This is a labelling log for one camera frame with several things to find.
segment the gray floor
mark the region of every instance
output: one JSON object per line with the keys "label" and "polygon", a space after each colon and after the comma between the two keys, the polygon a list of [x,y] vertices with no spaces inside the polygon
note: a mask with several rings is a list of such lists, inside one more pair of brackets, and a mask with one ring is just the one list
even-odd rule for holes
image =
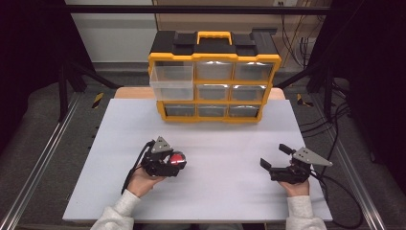
{"label": "gray floor", "polygon": [[[103,75],[118,84],[148,85],[145,73],[129,72],[103,72]],[[280,72],[274,83],[283,81],[293,73]],[[50,158],[46,170],[42,174],[34,189],[30,201],[27,203],[18,221],[18,228],[45,229],[44,225],[64,227],[89,227],[88,224],[75,224],[63,221],[62,215],[68,204],[69,195],[73,192],[80,171],[92,146],[94,136],[97,135],[98,126],[107,108],[108,101],[114,97],[115,90],[108,89],[98,82],[87,79],[86,92],[79,94],[79,104],[73,118],[58,142],[56,150]],[[291,101],[298,124],[306,124],[321,118],[316,106],[297,104],[297,95],[300,93],[307,103],[320,98],[320,95],[308,95],[305,92],[306,79],[294,83],[284,89],[287,99]],[[97,108],[92,104],[98,93],[103,93],[101,103]],[[78,93],[70,91],[70,98]],[[334,95],[333,102],[340,104],[344,100]],[[0,155],[0,217],[3,218],[12,207],[23,188],[37,159],[41,156],[52,132],[57,125],[58,93],[57,85],[34,92],[30,97],[29,110],[25,114],[19,129],[5,151]],[[301,126],[301,130],[313,126]],[[304,137],[324,129],[321,127],[314,132],[304,134]],[[382,218],[387,229],[406,229],[406,197],[392,180],[388,170],[383,165],[374,164],[370,160],[369,150],[357,126],[349,116],[339,120],[339,138],[350,161],[358,171],[362,183],[371,196],[374,207]],[[326,157],[331,147],[328,131],[319,135],[304,138],[306,146]],[[327,169],[327,175],[337,179],[347,188],[350,188],[346,174],[335,151],[331,161],[334,167]],[[334,184],[328,183],[329,208],[333,218],[340,223],[351,225],[359,217],[356,206],[346,193]],[[341,229],[328,222],[328,229]],[[283,223],[270,223],[269,229],[283,229]],[[364,221],[360,229],[370,229]]]}

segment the black cable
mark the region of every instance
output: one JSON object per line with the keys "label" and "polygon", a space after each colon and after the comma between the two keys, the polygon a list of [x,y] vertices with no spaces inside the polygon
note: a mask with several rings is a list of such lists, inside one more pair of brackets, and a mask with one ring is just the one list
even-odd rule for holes
{"label": "black cable", "polygon": [[340,91],[342,94],[344,94],[346,97],[347,95],[350,93],[349,90],[347,89],[343,89],[342,87],[340,87],[337,82],[335,82],[335,80],[332,81],[332,86],[334,87],[335,90]]}
{"label": "black cable", "polygon": [[283,41],[283,44],[286,47],[287,51],[289,52],[289,54],[293,57],[292,44],[289,41],[289,37],[287,36],[287,32],[284,27],[284,14],[281,14],[281,19],[282,19],[282,41]]}
{"label": "black cable", "polygon": [[322,24],[322,22],[324,22],[324,20],[320,20],[319,16],[317,16],[317,19],[319,19],[319,22],[317,23],[317,25],[313,28],[313,30],[311,30],[310,34],[308,34],[307,38],[310,38],[311,35],[316,31],[317,28],[319,28],[320,24]]}
{"label": "black cable", "polygon": [[321,184],[322,184],[322,189],[323,189],[323,195],[325,196],[325,200],[328,203],[328,189],[327,189],[327,184],[323,180],[323,178],[319,177],[317,174],[314,174],[310,172],[310,175],[316,178]]}
{"label": "black cable", "polygon": [[304,39],[304,53],[303,53],[303,59],[304,59],[304,67],[306,67],[306,59],[307,59],[307,45],[308,45],[308,39]]}
{"label": "black cable", "polygon": [[155,143],[155,142],[154,142],[153,140],[150,141],[150,142],[148,142],[148,143],[143,147],[143,149],[141,150],[140,154],[138,155],[137,160],[136,160],[135,163],[134,163],[134,166],[131,168],[131,170],[128,172],[127,177],[125,178],[124,185],[123,185],[123,187],[122,187],[122,194],[123,194],[124,190],[128,187],[128,184],[129,184],[129,181],[130,181],[130,179],[131,179],[131,177],[132,177],[132,174],[134,174],[134,172],[135,172],[136,170],[138,170],[138,169],[140,169],[140,168],[142,167],[141,165],[139,166],[139,163],[140,163],[141,157],[145,154],[146,149],[147,149],[147,148],[151,148],[154,143]]}
{"label": "black cable", "polygon": [[344,99],[344,100],[346,100],[347,99],[347,96],[346,95],[343,95],[340,91],[338,91],[338,92],[340,92],[341,94],[339,94],[338,92],[336,92],[337,90],[335,90],[335,91],[332,91],[332,93],[333,94],[335,94],[335,95],[337,95],[338,97],[340,97],[341,99]]}
{"label": "black cable", "polygon": [[[333,116],[332,118],[338,119],[338,118],[342,117],[344,114],[347,113],[347,111],[345,111],[347,108],[349,108],[349,107],[346,106],[346,107],[342,108],[340,111],[338,111],[337,114],[334,114],[334,116]],[[319,118],[319,119],[316,120],[315,122],[308,123],[308,124],[304,124],[304,125],[301,125],[301,126],[307,126],[307,125],[315,124],[315,123],[317,123],[318,121],[320,121],[321,119],[325,119],[325,117]],[[315,126],[315,127],[310,128],[310,129],[301,130],[301,133],[306,133],[306,132],[315,130],[315,129],[319,128],[319,127],[322,127],[323,125],[325,125],[325,124],[327,124],[327,123],[328,123],[328,121],[325,121],[325,122],[323,122],[323,123],[321,123],[321,124],[319,124],[319,125],[317,125],[317,126]]]}
{"label": "black cable", "polygon": [[290,84],[294,83],[295,81],[298,81],[304,77],[306,77],[308,74],[313,74],[315,70],[320,70],[320,68],[325,68],[325,66],[331,62],[331,58],[333,57],[331,55],[332,52],[335,50],[335,45],[337,41],[342,38],[344,34],[344,30],[347,28],[349,23],[352,21],[352,19],[356,16],[357,12],[359,9],[362,7],[366,0],[362,0],[362,2],[356,7],[355,11],[352,12],[351,16],[349,17],[348,20],[344,22],[344,24],[340,27],[339,31],[332,37],[331,41],[329,42],[328,46],[325,48],[323,53],[317,58],[317,60],[314,61],[310,66],[305,68],[302,72],[296,74],[295,76],[284,80],[283,82],[275,85],[275,87],[284,89],[285,87],[289,86]]}
{"label": "black cable", "polygon": [[352,198],[352,200],[355,202],[355,204],[356,204],[356,206],[358,208],[360,219],[358,220],[358,222],[356,224],[351,225],[351,226],[347,226],[347,225],[339,223],[339,222],[337,222],[335,220],[333,220],[332,222],[334,224],[336,224],[337,226],[342,227],[342,228],[346,228],[346,229],[357,229],[359,226],[361,226],[362,223],[364,222],[363,212],[362,212],[361,205],[359,204],[356,197],[346,187],[344,187],[342,184],[340,184],[340,182],[338,182],[337,180],[335,180],[335,179],[333,179],[333,178],[331,178],[331,177],[329,177],[327,175],[321,176],[321,175],[317,174],[317,172],[315,172],[315,173],[316,174],[310,172],[310,175],[313,176],[314,178],[316,178],[322,184],[322,189],[323,189],[323,187],[325,187],[325,190],[323,191],[323,193],[325,195],[326,203],[329,202],[329,199],[328,199],[328,192],[327,192],[327,184],[324,181],[324,178],[331,181],[331,182],[333,182],[334,184],[338,185],[341,189],[343,189]]}
{"label": "black cable", "polygon": [[334,184],[336,184],[340,188],[342,188],[354,200],[354,202],[355,202],[355,204],[356,204],[356,206],[358,208],[358,211],[359,211],[359,220],[354,225],[347,226],[347,225],[339,223],[339,222],[337,222],[335,220],[333,220],[332,222],[334,224],[336,224],[337,226],[342,227],[342,228],[346,228],[346,229],[357,229],[357,228],[359,228],[359,226],[361,226],[362,223],[364,222],[364,217],[363,217],[363,212],[362,212],[361,205],[359,204],[356,197],[346,187],[344,187],[342,184],[340,184],[337,180],[335,180],[335,179],[333,179],[333,178],[331,178],[331,177],[329,177],[327,175],[322,175],[322,178],[328,179],[329,181],[333,182]]}
{"label": "black cable", "polygon": [[303,45],[304,45],[304,39],[301,37],[301,41],[299,42],[299,51],[301,53],[301,58],[303,60],[303,67],[305,68],[305,51],[304,51]]}
{"label": "black cable", "polygon": [[319,20],[319,22],[325,22],[324,17],[321,15],[317,15],[317,19]]}
{"label": "black cable", "polygon": [[[329,159],[331,158],[332,152],[334,151],[335,144],[337,143],[337,140],[338,140],[338,121],[337,121],[338,118],[337,118],[336,115],[339,112],[340,107],[343,106],[344,104],[347,104],[347,102],[341,103],[340,105],[337,106],[337,108],[335,109],[335,116],[332,117],[333,118],[333,123],[335,124],[335,137],[334,137],[334,140],[332,142],[331,148],[330,148],[330,150],[328,152],[327,161],[329,161]],[[327,166],[323,167],[323,170],[320,173],[321,177],[323,177],[323,175],[325,174],[326,168],[327,168]]]}
{"label": "black cable", "polygon": [[323,132],[325,132],[325,131],[331,129],[332,127],[333,127],[333,125],[327,127],[326,129],[323,129],[323,130],[321,130],[321,131],[318,131],[318,132],[316,132],[316,133],[314,133],[314,134],[311,134],[311,135],[308,135],[308,136],[304,136],[303,138],[309,138],[309,137],[314,137],[314,136],[320,135],[320,134],[322,134]]}

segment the aluminum rail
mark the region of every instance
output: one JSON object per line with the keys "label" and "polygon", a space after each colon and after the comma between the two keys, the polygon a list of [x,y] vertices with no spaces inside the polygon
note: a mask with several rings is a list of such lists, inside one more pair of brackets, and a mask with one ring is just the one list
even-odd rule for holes
{"label": "aluminum rail", "polygon": [[42,10],[70,13],[207,13],[207,14],[287,14],[342,15],[350,10],[330,7],[242,7],[242,6],[147,6],[147,5],[43,5]]}
{"label": "aluminum rail", "polygon": [[[323,103],[320,99],[320,96],[315,96],[314,94],[310,94],[310,96],[312,101],[315,103],[318,112],[323,116]],[[332,143],[336,135],[336,130],[334,127],[332,127],[327,132],[328,137]],[[372,230],[385,230],[385,224],[383,223],[381,216],[376,210],[370,194],[367,191],[367,188],[362,182],[358,171],[352,165],[349,155],[347,154],[339,138],[337,138],[336,150],[340,165],[343,168],[344,174],[349,181],[355,197],[357,197],[358,202],[361,205],[362,211],[364,213],[364,218],[367,221],[368,225]]]}
{"label": "aluminum rail", "polygon": [[14,201],[14,204],[7,212],[6,216],[0,223],[1,230],[12,230],[17,226],[18,221],[20,220],[25,208],[27,207],[28,202],[34,194],[34,190],[38,185],[42,175],[44,174],[48,163],[50,162],[56,147],[65,132],[66,127],[69,125],[73,114],[75,113],[76,108],[78,107],[79,100],[81,98],[81,93],[74,93],[72,100],[69,105],[68,113],[65,116],[65,119],[60,123],[57,123],[54,133],[48,140],[47,145],[42,151],[41,155],[38,158],[33,170],[31,171],[30,176],[28,177],[26,183],[21,189],[17,199]]}

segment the white tabletop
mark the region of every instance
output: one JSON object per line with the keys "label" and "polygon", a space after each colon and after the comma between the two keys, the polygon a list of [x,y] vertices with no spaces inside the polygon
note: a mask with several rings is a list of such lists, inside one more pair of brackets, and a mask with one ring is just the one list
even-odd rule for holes
{"label": "white tabletop", "polygon": [[[139,222],[267,222],[285,220],[286,194],[259,165],[286,167],[278,150],[305,145],[289,101],[269,101],[258,124],[165,123],[155,100],[112,99],[64,220],[94,221],[114,204],[144,145],[162,136],[188,161],[177,177],[157,184],[133,217]],[[315,215],[332,220],[319,183],[310,178]]]}

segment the cable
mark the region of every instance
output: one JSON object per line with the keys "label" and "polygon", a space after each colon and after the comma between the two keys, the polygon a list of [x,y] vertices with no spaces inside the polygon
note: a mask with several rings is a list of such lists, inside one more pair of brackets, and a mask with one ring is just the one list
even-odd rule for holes
{"label": "cable", "polygon": [[301,15],[301,18],[299,19],[298,25],[297,25],[294,33],[293,33],[292,42],[290,42],[289,37],[288,37],[287,32],[286,32],[286,29],[284,27],[284,14],[281,14],[281,19],[282,19],[282,41],[283,41],[283,44],[286,47],[286,49],[287,49],[288,53],[290,54],[290,56],[292,56],[293,59],[295,60],[295,62],[297,64],[299,64],[300,66],[302,66],[302,64],[296,58],[296,56],[294,54],[294,50],[293,50],[292,47],[293,47],[293,42],[294,42],[294,40],[296,38],[296,35],[298,33],[299,27],[301,26],[301,24],[302,24],[302,22],[304,21],[305,18],[306,18],[306,15]]}
{"label": "cable", "polygon": [[[349,108],[349,107],[346,106],[346,107],[342,108],[340,111],[337,111],[337,114],[334,114],[333,118],[336,118],[336,120],[337,120],[338,118],[341,118],[344,114],[347,113],[347,111],[346,111],[347,108]],[[322,119],[325,119],[325,117],[319,118],[319,119],[316,120],[315,122],[308,123],[308,124],[304,124],[304,125],[301,125],[301,126],[313,125],[313,124],[316,124],[318,121],[320,121],[320,120],[322,120]],[[301,130],[301,133],[306,133],[306,132],[315,130],[315,129],[319,128],[319,127],[322,127],[323,125],[325,125],[325,124],[327,124],[327,123],[328,123],[328,121],[325,121],[325,122],[323,122],[323,123],[321,123],[321,124],[319,124],[319,125],[317,125],[317,126],[315,126],[315,127],[310,128],[310,129]]]}
{"label": "cable", "polygon": [[331,39],[331,41],[329,42],[328,46],[325,48],[325,51],[322,53],[322,55],[320,56],[318,61],[321,61],[320,66],[324,66],[326,63],[331,62],[331,53],[332,51],[334,51],[334,45],[337,42],[337,40],[339,40],[340,38],[342,38],[344,30],[347,28],[347,26],[349,25],[349,23],[352,21],[352,19],[356,16],[356,14],[358,13],[359,9],[364,5],[364,2],[366,0],[362,0],[362,2],[356,7],[355,11],[353,11],[352,15],[350,16],[350,18],[345,21],[344,25],[342,25],[340,27],[340,30],[336,33],[336,35],[334,35]]}
{"label": "cable", "polygon": [[304,67],[306,67],[306,59],[307,59],[307,45],[308,45],[308,38],[301,37],[301,42],[299,43],[299,48],[301,51],[301,57],[304,60]]}
{"label": "cable", "polygon": [[335,95],[337,95],[338,97],[340,97],[340,98],[342,98],[342,99],[346,99],[346,95],[345,94],[343,94],[342,92],[340,92],[340,91],[338,91],[338,92],[336,92],[336,91],[332,91],[332,93],[333,94],[335,94]]}
{"label": "cable", "polygon": [[344,94],[345,97],[347,97],[347,95],[350,93],[349,90],[343,89],[342,87],[340,87],[340,85],[338,85],[337,82],[335,82],[335,80],[332,81],[332,86],[333,86],[333,88],[335,90],[337,90],[340,93]]}
{"label": "cable", "polygon": [[316,178],[321,184],[322,184],[322,190],[323,190],[323,195],[325,196],[325,200],[328,203],[328,189],[327,189],[327,184],[325,183],[325,181],[323,180],[323,178],[319,177],[317,175],[317,172],[315,172],[316,174],[312,173],[315,171],[310,171],[310,175],[313,176],[314,178]]}
{"label": "cable", "polygon": [[143,147],[143,149],[141,150],[140,154],[138,155],[137,160],[135,161],[134,167],[132,168],[134,171],[138,170],[138,168],[139,168],[139,167],[138,167],[138,164],[140,163],[141,157],[144,155],[144,152],[146,151],[146,149],[147,149],[150,145],[152,145],[151,143],[152,143],[152,142],[148,142],[148,143]]}
{"label": "cable", "polygon": [[361,205],[359,204],[356,197],[346,187],[344,187],[342,184],[340,184],[337,180],[335,180],[335,179],[333,179],[333,178],[331,178],[331,177],[329,177],[327,175],[322,175],[321,177],[322,177],[322,180],[319,180],[318,177],[315,177],[315,178],[318,179],[319,181],[323,181],[323,178],[325,178],[325,179],[333,182],[334,184],[338,185],[340,188],[342,188],[352,198],[352,200],[355,202],[355,204],[356,204],[356,206],[358,208],[358,211],[359,211],[359,220],[354,225],[347,226],[347,225],[339,223],[339,222],[337,222],[335,220],[333,220],[332,222],[334,224],[336,224],[337,226],[342,227],[342,228],[346,228],[346,229],[357,229],[359,226],[361,226],[362,223],[364,222],[363,212],[362,212]]}
{"label": "cable", "polygon": [[294,50],[293,50],[293,55],[294,55],[294,59],[297,61],[296,63],[298,63],[300,66],[302,66],[304,69],[305,67],[299,62],[298,56],[296,55],[296,50],[297,50],[297,46],[295,46]]}
{"label": "cable", "polygon": [[[331,148],[330,148],[330,150],[328,152],[328,155],[327,155],[327,160],[328,161],[331,158],[332,152],[334,151],[335,144],[337,143],[337,140],[338,140],[338,121],[337,121],[337,116],[336,115],[338,114],[338,112],[340,110],[340,107],[343,106],[344,104],[347,104],[347,102],[341,103],[340,105],[337,106],[337,108],[335,109],[335,116],[333,116],[333,119],[334,119],[333,123],[335,124],[335,137],[334,137]],[[320,173],[321,177],[324,176],[324,174],[326,172],[326,168],[327,168],[327,166],[323,167],[322,173]]]}
{"label": "cable", "polygon": [[325,21],[324,19],[323,19],[323,20],[320,20],[319,16],[320,16],[320,15],[317,16],[317,19],[319,20],[319,22],[318,22],[317,25],[313,28],[313,30],[311,30],[311,32],[310,32],[310,34],[308,34],[307,38],[310,38],[311,35],[316,31],[316,29],[319,28],[319,26]]}
{"label": "cable", "polygon": [[321,130],[321,131],[319,131],[319,132],[316,132],[316,133],[314,133],[314,134],[311,134],[311,135],[308,135],[308,136],[304,136],[303,138],[309,138],[309,137],[314,137],[314,136],[320,135],[320,134],[322,134],[323,132],[325,132],[325,131],[327,131],[327,130],[329,130],[329,129],[331,129],[331,128],[332,128],[332,125],[329,126],[329,127],[327,127],[326,129],[323,129],[323,130]]}

